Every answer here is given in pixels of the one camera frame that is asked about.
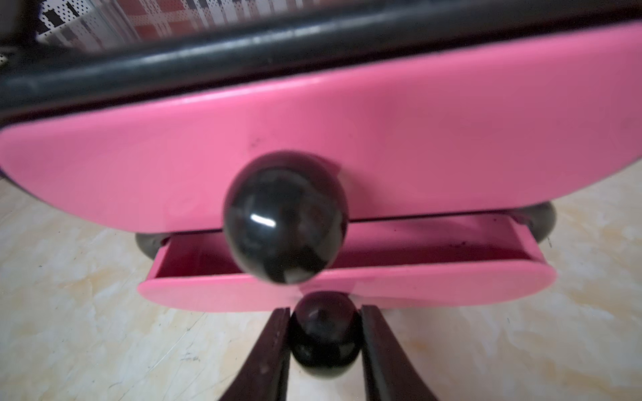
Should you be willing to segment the black drawer cabinet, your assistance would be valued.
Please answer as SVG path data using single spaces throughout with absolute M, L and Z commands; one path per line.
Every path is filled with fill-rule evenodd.
M 1 70 L 1 134 L 25 123 L 636 21 L 638 1 L 353 1 L 96 53 L 18 45 Z

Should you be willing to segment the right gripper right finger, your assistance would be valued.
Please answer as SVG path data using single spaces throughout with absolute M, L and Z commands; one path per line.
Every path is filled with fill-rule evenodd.
M 360 310 L 364 385 L 368 400 L 436 400 L 376 306 Z

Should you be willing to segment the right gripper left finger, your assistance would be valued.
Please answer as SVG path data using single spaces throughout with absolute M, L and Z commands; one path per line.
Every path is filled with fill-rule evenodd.
M 272 312 L 238 375 L 220 397 L 220 401 L 287 399 L 290 364 L 289 321 L 288 307 Z

